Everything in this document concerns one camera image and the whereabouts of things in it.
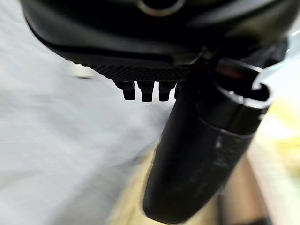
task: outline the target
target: white surface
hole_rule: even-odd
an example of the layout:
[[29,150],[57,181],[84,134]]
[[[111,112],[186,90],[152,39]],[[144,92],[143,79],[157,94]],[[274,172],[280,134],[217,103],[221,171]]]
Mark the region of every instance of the white surface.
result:
[[161,134],[172,102],[127,102],[111,80],[73,75],[0,0],[1,225],[103,225]]

